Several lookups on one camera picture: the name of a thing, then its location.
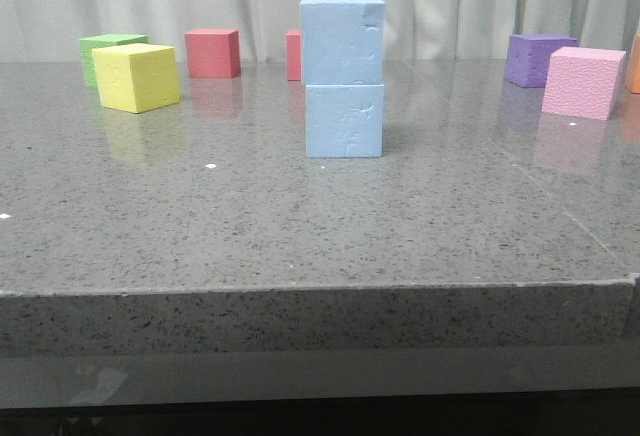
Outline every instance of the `purple cube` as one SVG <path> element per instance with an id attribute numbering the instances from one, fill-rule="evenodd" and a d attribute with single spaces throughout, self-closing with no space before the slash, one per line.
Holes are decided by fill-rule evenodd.
<path id="1" fill-rule="evenodd" d="M 514 34 L 509 38 L 504 79 L 523 88 L 543 88 L 551 53 L 578 40 L 558 34 Z"/>

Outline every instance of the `pink cube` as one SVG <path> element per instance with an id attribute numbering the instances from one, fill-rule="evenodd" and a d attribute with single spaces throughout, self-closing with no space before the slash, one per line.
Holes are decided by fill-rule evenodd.
<path id="1" fill-rule="evenodd" d="M 609 119 L 625 51 L 564 47 L 551 55 L 544 113 Z"/>
<path id="2" fill-rule="evenodd" d="M 240 74 L 237 29 L 194 29 L 185 33 L 192 78 L 234 78 Z"/>
<path id="3" fill-rule="evenodd" d="M 287 31 L 287 79 L 300 81 L 302 79 L 302 31 L 292 29 Z"/>

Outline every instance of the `red cube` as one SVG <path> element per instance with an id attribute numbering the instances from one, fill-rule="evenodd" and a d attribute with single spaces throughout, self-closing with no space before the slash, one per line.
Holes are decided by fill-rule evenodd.
<path id="1" fill-rule="evenodd" d="M 302 79 L 301 38 L 302 32 L 299 29 L 287 31 L 287 79 L 289 81 Z"/>
<path id="2" fill-rule="evenodd" d="M 240 75 L 237 29 L 194 29 L 184 35 L 189 76 L 234 78 Z"/>

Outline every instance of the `green cube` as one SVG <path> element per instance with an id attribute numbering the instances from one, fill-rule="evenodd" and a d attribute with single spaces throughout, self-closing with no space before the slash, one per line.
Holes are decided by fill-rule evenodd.
<path id="1" fill-rule="evenodd" d="M 90 38 L 80 39 L 80 57 L 82 58 L 84 83 L 92 88 L 98 87 L 91 50 L 94 48 L 105 48 L 107 46 L 119 46 L 121 44 L 132 43 L 149 43 L 149 37 L 144 34 L 103 34 L 101 36 L 91 36 Z"/>

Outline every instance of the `cube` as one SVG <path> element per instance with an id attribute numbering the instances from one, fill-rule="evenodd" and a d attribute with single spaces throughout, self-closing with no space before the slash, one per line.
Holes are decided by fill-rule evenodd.
<path id="1" fill-rule="evenodd" d="M 382 83 L 382 0 L 302 0 L 304 84 Z"/>
<path id="2" fill-rule="evenodd" d="M 302 79 L 302 33 L 299 29 L 287 31 L 287 80 Z"/>
<path id="3" fill-rule="evenodd" d="M 100 102 L 141 113 L 180 101 L 175 49 L 127 44 L 93 50 Z"/>
<path id="4" fill-rule="evenodd" d="M 542 111 L 609 119 L 625 51 L 564 47 L 551 55 Z"/>
<path id="5" fill-rule="evenodd" d="M 576 38 L 557 34 L 514 34 L 509 38 L 504 78 L 523 88 L 543 88 L 551 53 L 577 45 Z"/>
<path id="6" fill-rule="evenodd" d="M 96 72 L 93 67 L 93 55 L 91 51 L 95 48 L 107 48 L 121 44 L 148 43 L 149 37 L 144 34 L 103 34 L 101 36 L 91 36 L 82 38 L 80 42 L 80 57 L 82 59 L 82 72 L 84 73 L 84 84 L 97 88 Z"/>
<path id="7" fill-rule="evenodd" d="M 192 78 L 235 78 L 240 74 L 237 29 L 194 29 L 184 35 Z"/>
<path id="8" fill-rule="evenodd" d="M 307 85 L 307 156 L 382 155 L 384 85 Z"/>
<path id="9" fill-rule="evenodd" d="M 633 43 L 625 84 L 632 93 L 640 93 L 640 34 L 636 35 Z"/>

